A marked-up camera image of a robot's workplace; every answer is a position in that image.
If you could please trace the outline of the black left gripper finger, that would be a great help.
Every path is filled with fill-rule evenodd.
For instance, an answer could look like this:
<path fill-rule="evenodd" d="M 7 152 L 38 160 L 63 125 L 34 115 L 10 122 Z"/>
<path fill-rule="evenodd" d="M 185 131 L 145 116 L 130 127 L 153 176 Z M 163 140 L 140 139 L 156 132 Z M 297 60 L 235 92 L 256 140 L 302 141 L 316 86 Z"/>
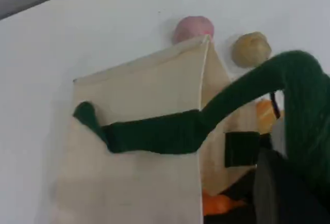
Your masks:
<path fill-rule="evenodd" d="M 257 223 L 329 223 L 329 212 L 273 150 L 258 155 L 254 181 Z"/>

